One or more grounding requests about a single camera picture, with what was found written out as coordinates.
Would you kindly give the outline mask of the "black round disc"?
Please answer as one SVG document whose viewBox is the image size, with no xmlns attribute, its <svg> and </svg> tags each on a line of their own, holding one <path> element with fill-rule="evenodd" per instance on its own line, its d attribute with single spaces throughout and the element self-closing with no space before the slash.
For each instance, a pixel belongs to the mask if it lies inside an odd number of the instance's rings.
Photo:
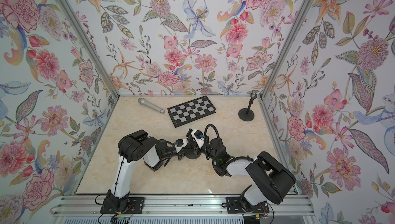
<svg viewBox="0 0 395 224">
<path fill-rule="evenodd" d="M 202 154 L 202 151 L 199 147 L 194 147 L 192 145 L 188 145 L 184 149 L 185 157 L 187 157 L 188 159 L 191 159 L 191 160 L 198 159 L 201 156 L 201 154 Z"/>
</svg>

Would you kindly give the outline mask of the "black round stand base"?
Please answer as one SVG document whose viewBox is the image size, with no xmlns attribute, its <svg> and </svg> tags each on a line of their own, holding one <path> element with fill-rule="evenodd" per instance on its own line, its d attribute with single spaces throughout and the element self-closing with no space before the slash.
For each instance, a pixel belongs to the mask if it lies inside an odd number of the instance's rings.
<svg viewBox="0 0 395 224">
<path fill-rule="evenodd" d="M 243 121 L 252 121 L 255 118 L 255 114 L 251 109 L 243 108 L 238 112 L 238 116 Z"/>
</svg>

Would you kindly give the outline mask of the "black microphone stand pole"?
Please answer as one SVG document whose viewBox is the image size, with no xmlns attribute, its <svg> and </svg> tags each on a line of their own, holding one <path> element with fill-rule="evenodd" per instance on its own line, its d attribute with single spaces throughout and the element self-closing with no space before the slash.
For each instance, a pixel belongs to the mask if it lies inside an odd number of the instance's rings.
<svg viewBox="0 0 395 224">
<path fill-rule="evenodd" d="M 249 105 L 248 105 L 248 108 L 247 108 L 247 111 L 246 111 L 247 114 L 251 110 L 251 106 L 252 106 L 253 103 L 254 103 L 254 98 L 250 98 Z"/>
</svg>

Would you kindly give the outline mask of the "black microphone clip holder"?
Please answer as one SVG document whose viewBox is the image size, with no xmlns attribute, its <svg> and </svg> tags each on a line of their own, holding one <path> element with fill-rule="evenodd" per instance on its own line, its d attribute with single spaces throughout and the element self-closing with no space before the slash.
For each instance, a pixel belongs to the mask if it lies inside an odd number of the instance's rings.
<svg viewBox="0 0 395 224">
<path fill-rule="evenodd" d="M 250 95 L 250 98 L 251 98 L 252 100 L 256 99 L 257 97 L 258 97 L 258 95 L 257 95 L 256 92 L 252 92 L 251 95 Z"/>
</svg>

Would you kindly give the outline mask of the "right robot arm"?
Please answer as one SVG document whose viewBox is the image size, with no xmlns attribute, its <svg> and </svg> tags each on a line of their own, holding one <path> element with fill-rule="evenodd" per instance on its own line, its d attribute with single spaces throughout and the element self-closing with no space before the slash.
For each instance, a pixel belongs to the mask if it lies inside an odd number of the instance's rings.
<svg viewBox="0 0 395 224">
<path fill-rule="evenodd" d="M 186 144 L 191 145 L 194 154 L 204 154 L 211 160 L 214 171 L 221 177 L 249 176 L 254 185 L 248 186 L 236 201 L 227 206 L 236 211 L 252 213 L 256 207 L 264 210 L 268 201 L 282 203 L 296 184 L 295 176 L 268 152 L 261 152 L 256 158 L 230 156 L 221 138 L 210 140 L 200 130 L 190 130 Z"/>
</svg>

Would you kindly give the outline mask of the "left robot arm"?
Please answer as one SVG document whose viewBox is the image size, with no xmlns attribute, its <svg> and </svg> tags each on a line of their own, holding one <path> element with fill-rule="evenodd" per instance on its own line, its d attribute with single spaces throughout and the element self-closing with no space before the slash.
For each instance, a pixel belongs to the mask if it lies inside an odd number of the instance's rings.
<svg viewBox="0 0 395 224">
<path fill-rule="evenodd" d="M 163 139 L 157 140 L 143 129 L 124 136 L 118 143 L 117 175 L 106 195 L 110 208 L 118 212 L 127 209 L 130 181 L 140 160 L 155 172 L 160 167 L 166 166 L 187 143 L 186 139 L 179 139 L 174 143 Z"/>
</svg>

